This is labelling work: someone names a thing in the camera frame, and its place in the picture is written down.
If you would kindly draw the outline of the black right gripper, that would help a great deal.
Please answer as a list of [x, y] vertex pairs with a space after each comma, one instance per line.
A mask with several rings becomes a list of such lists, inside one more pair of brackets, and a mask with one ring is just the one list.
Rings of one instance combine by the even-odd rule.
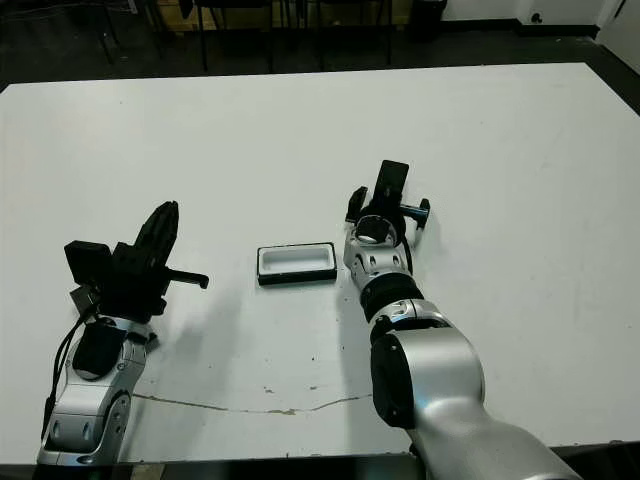
[[417, 230], [425, 229], [431, 210], [428, 199], [423, 198], [419, 207], [393, 202], [375, 202], [373, 199], [365, 205], [367, 192], [368, 188], [361, 186], [352, 193], [345, 215], [348, 223], [357, 224], [365, 216], [379, 216], [387, 220], [396, 231], [405, 231], [405, 218], [408, 217], [415, 221]]

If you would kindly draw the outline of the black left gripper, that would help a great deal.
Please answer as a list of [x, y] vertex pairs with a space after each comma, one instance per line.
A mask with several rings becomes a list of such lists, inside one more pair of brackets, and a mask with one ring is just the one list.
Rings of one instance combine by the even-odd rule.
[[206, 289], [205, 274], [174, 270], [166, 263], [177, 238], [179, 207], [176, 201], [158, 206], [142, 225], [137, 246], [118, 243], [111, 268], [100, 287], [102, 315], [127, 320], [150, 320], [164, 313], [164, 295], [172, 281]]

